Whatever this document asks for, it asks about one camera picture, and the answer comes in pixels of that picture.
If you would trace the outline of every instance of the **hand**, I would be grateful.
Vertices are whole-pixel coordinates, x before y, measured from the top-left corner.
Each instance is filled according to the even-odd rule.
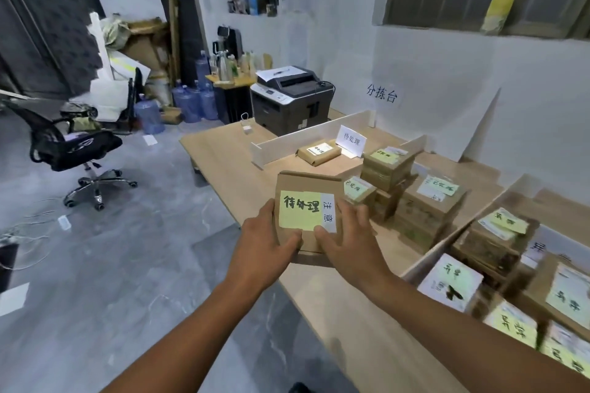
[[[369,222],[366,205],[353,207],[344,199],[336,204],[342,212],[343,240],[339,246],[320,225],[316,240],[342,277],[365,295],[392,276]]]
[[[235,246],[225,281],[259,295],[272,285],[289,265],[301,241],[301,230],[293,232],[280,246],[273,224],[274,199],[269,199],[258,216],[248,218]]]

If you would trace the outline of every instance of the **chair base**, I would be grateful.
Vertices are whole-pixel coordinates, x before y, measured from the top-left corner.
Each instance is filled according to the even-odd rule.
[[[74,207],[77,205],[75,197],[82,191],[92,190],[92,196],[94,197],[94,208],[95,210],[103,210],[103,195],[100,193],[100,185],[104,184],[120,184],[125,183],[131,188],[137,187],[137,182],[125,179],[121,177],[122,172],[119,169],[110,169],[105,171],[101,175],[97,175],[94,170],[87,164],[84,164],[86,172],[90,173],[91,177],[81,177],[78,179],[78,188],[73,189],[64,197],[64,205],[66,207]]]

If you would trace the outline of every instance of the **white wall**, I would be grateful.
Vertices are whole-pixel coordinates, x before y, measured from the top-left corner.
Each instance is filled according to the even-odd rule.
[[[443,155],[458,158],[467,147],[469,158],[531,173],[590,204],[586,42],[374,26],[373,13],[383,10],[375,0],[321,0],[314,17],[276,18],[227,14],[226,0],[202,0],[202,9],[207,4],[208,42],[217,24],[227,23],[241,30],[245,48],[270,53],[277,64],[287,63],[285,26],[304,19],[309,68],[336,85],[334,108],[377,108],[378,126],[400,137],[431,134]],[[401,106],[387,110],[367,96],[371,83],[393,84],[403,93]]]

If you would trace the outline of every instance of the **printer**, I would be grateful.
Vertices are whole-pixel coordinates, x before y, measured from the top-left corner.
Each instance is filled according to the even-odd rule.
[[[328,121],[336,88],[311,70],[295,66],[256,73],[250,86],[256,122],[277,136]]]

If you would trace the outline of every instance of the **office chair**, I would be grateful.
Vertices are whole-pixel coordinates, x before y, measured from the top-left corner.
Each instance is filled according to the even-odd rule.
[[[79,178],[78,185],[80,186],[64,197],[66,207],[75,206],[74,197],[82,191],[91,189],[94,196],[94,208],[100,211],[104,209],[100,185],[124,182],[131,188],[137,187],[137,182],[122,178],[122,172],[119,169],[110,169],[101,175],[97,175],[89,165],[91,163],[93,167],[101,168],[93,160],[102,159],[108,152],[117,149],[123,144],[121,138],[109,130],[71,133],[74,126],[73,119],[60,118],[51,121],[10,101],[4,101],[4,104],[26,121],[31,128],[29,157],[32,161],[49,164],[53,171],[65,171],[75,166],[84,165],[89,177]],[[69,133],[67,135],[63,135],[55,127],[56,124],[61,122],[69,124]]]

